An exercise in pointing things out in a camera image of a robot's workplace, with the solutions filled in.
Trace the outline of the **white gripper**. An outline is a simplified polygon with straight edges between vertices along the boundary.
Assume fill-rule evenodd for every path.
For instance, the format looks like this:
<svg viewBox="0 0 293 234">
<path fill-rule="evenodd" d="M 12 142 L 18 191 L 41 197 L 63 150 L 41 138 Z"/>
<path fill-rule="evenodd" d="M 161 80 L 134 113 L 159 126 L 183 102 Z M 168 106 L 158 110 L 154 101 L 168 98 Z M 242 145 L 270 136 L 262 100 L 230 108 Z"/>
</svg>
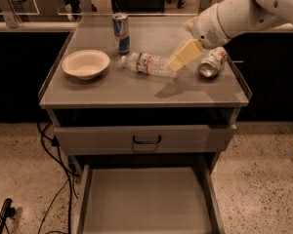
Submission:
<svg viewBox="0 0 293 234">
<path fill-rule="evenodd" d="M 213 5 L 197 17 L 188 19 L 184 23 L 184 29 L 191 33 L 195 39 L 184 42 L 169 57 L 167 66 L 173 72 L 179 71 L 187 64 L 198 59 L 203 52 L 203 48 L 215 49 L 226 45 L 230 41 L 219 21 L 218 5 Z"/>
</svg>

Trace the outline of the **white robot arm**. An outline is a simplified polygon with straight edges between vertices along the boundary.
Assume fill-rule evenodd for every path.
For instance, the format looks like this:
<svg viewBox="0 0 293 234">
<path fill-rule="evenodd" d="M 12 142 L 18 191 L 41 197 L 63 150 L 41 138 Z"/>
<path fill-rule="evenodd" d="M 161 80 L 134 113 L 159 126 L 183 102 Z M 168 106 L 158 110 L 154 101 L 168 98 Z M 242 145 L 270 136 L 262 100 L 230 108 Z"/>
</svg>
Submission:
<svg viewBox="0 0 293 234">
<path fill-rule="evenodd" d="M 241 34 L 284 23 L 293 25 L 293 0 L 224 0 L 185 22 L 184 28 L 192 38 L 175 51 L 167 66 L 177 72 L 203 50 L 224 46 Z"/>
</svg>

